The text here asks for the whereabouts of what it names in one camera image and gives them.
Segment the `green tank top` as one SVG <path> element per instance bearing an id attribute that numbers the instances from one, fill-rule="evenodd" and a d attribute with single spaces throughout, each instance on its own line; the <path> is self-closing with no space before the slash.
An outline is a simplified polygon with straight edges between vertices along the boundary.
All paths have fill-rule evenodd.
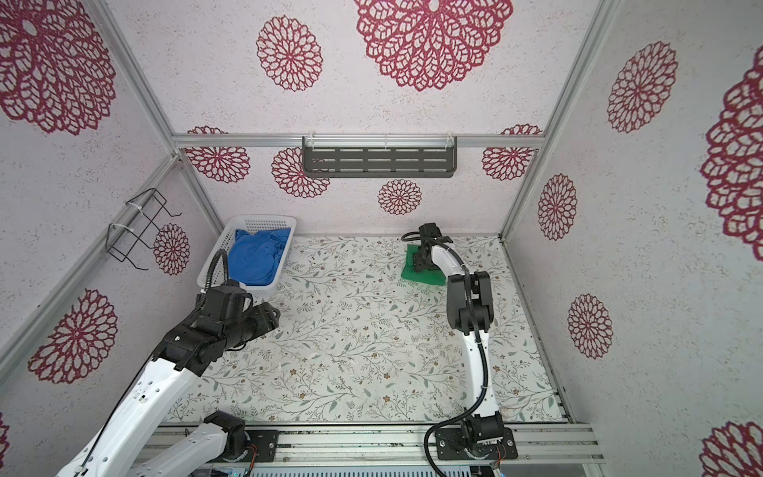
<path id="1" fill-rule="evenodd" d="M 409 244 L 407 246 L 407 256 L 405 265 L 401 272 L 401 278 L 404 280 L 423 283 L 433 286 L 445 286 L 447 278 L 441 270 L 423 270 L 417 271 L 414 267 L 414 254 L 418 251 L 418 246 Z"/>

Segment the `blue tank top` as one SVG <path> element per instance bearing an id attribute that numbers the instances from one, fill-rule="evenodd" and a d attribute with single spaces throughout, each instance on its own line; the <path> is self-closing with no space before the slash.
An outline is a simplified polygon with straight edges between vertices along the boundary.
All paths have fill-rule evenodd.
<path id="1" fill-rule="evenodd" d="M 256 233 L 236 230 L 228 253 L 230 278 L 247 286 L 272 284 L 290 234 L 290 229 Z"/>

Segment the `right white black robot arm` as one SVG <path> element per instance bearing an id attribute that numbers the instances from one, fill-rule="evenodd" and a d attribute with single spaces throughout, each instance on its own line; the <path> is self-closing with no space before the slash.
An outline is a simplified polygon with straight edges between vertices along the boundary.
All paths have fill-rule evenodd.
<path id="1" fill-rule="evenodd" d="M 504 421 L 489 360 L 495 320 L 490 274 L 473 270 L 437 224 L 420 226 L 416 233 L 407 235 L 407 240 L 418 243 L 412 256 L 415 271 L 440 271 L 446 278 L 446 318 L 451 331 L 461 339 L 467 376 L 465 409 L 457 419 L 466 443 L 474 447 L 497 442 L 504 436 Z"/>

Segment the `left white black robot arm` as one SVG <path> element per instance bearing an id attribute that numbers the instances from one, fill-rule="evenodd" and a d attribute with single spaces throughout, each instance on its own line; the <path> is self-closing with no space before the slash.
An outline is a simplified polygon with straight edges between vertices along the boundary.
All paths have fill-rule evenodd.
<path id="1" fill-rule="evenodd" d="M 136 459 L 172 405 L 218 359 L 279 326 L 280 312 L 257 303 L 234 280 L 198 294 L 192 311 L 154 348 L 103 427 L 61 476 L 187 476 L 216 459 L 240 461 L 254 448 L 246 423 L 214 411 L 188 436 L 156 457 Z"/>

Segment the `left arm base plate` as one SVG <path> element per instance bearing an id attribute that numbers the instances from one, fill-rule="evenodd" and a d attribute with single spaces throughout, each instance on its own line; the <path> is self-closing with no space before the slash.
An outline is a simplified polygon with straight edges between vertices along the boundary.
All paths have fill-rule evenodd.
<path id="1" fill-rule="evenodd" d="M 232 434 L 223 459 L 228 462 L 273 462 L 279 432 L 274 429 L 239 430 Z"/>

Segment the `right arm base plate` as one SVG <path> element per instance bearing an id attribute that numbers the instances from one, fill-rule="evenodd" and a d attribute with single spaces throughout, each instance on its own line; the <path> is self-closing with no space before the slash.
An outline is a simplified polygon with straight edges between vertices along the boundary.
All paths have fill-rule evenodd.
<path id="1" fill-rule="evenodd" d="M 462 429 L 439 429 L 435 433 L 437 458 L 443 461 L 456 460 L 516 460 L 519 457 L 514 435 L 504 428 L 499 439 L 489 439 L 482 443 L 470 443 Z"/>

